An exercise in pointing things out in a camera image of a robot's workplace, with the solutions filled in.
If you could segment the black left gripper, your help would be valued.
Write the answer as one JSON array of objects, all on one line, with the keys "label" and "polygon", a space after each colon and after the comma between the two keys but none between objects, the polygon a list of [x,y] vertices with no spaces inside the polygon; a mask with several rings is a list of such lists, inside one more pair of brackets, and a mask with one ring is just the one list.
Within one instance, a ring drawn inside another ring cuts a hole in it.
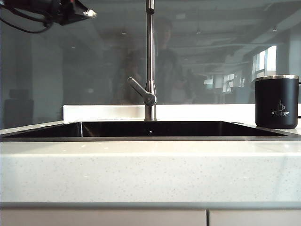
[{"label": "black left gripper", "polygon": [[47,20],[60,25],[97,17],[97,13],[84,6],[79,0],[50,0],[47,8]]}]

